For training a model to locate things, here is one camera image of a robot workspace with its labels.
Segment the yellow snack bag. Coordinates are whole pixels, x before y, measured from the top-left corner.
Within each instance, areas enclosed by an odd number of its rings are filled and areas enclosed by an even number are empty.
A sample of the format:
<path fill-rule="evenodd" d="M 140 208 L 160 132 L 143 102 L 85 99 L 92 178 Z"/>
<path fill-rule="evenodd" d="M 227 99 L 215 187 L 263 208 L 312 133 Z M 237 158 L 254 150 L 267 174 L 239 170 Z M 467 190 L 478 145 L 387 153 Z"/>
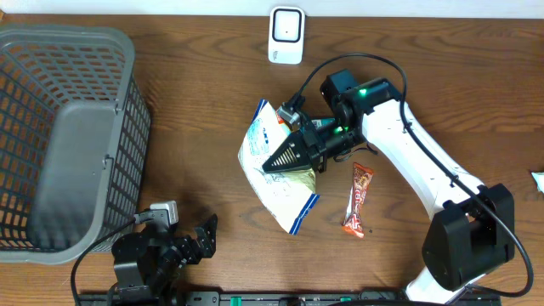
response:
<path fill-rule="evenodd" d="M 291 133 L 268 100 L 261 99 L 238 151 L 249 184 L 280 227 L 296 235 L 320 196 L 312 169 L 265 173 L 264 162 Z"/>

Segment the red-brown snack bar wrapper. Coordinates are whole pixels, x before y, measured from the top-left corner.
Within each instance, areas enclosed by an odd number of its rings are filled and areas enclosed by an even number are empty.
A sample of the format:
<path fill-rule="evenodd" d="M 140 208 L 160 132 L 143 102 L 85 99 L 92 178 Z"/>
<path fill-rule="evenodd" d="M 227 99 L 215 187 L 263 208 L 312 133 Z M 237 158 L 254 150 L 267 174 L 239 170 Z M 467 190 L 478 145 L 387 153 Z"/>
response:
<path fill-rule="evenodd" d="M 360 239 L 365 237 L 361 211 L 373 174 L 372 169 L 363 167 L 356 162 L 353 164 L 353 181 L 346 216 L 343 221 L 343 230 Z"/>

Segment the teal white small packet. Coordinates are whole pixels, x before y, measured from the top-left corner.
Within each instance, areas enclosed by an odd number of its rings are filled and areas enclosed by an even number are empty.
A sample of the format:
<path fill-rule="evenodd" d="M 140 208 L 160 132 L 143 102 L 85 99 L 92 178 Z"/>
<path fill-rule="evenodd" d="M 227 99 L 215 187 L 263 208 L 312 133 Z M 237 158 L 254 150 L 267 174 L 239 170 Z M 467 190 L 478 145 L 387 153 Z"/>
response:
<path fill-rule="evenodd" d="M 543 193 L 544 192 L 544 172 L 541 173 L 532 173 L 533 179 L 535 180 L 537 189 Z"/>

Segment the blue mouthwash bottle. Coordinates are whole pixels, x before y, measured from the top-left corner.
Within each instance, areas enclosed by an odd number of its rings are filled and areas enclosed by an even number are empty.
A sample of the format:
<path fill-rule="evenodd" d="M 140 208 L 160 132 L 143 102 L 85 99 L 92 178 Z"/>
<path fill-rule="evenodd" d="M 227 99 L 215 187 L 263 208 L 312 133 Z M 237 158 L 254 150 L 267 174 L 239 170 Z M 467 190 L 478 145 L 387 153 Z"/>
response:
<path fill-rule="evenodd" d="M 318 131 L 328 129 L 336 125 L 336 120 L 333 117 L 315 118 L 312 119 L 311 122 L 314 124 L 315 129 Z"/>

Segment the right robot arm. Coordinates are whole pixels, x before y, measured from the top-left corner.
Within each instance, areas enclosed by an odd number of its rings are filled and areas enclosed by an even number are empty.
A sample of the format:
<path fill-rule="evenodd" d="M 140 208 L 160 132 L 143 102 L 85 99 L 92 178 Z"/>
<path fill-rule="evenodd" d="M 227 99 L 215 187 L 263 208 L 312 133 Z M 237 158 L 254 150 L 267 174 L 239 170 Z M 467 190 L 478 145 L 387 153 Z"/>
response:
<path fill-rule="evenodd" d="M 423 271 L 405 289 L 410 300 L 451 303 L 462 290 L 514 257 L 514 200 L 503 185 L 485 186 L 460 167 L 423 129 L 386 78 L 358 82 L 341 70 L 321 94 L 335 121 L 316 127 L 303 99 L 285 103 L 280 117 L 298 130 L 263 164 L 266 173 L 326 170 L 355 146 L 378 148 L 416 192 L 431 224 L 422 246 Z"/>

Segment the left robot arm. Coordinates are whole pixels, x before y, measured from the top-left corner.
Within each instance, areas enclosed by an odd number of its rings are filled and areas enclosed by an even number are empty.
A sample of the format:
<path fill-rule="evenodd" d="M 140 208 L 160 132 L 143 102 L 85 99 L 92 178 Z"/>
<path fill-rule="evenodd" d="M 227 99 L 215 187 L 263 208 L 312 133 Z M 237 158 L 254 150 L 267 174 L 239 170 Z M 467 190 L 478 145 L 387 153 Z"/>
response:
<path fill-rule="evenodd" d="M 185 305 L 185 296 L 174 288 L 178 272 L 216 252 L 218 216 L 211 215 L 195 227 L 196 237 L 177 236 L 175 201 L 152 204 L 134 215 L 140 232 L 117 239 L 111 249 L 117 282 L 117 305 Z"/>

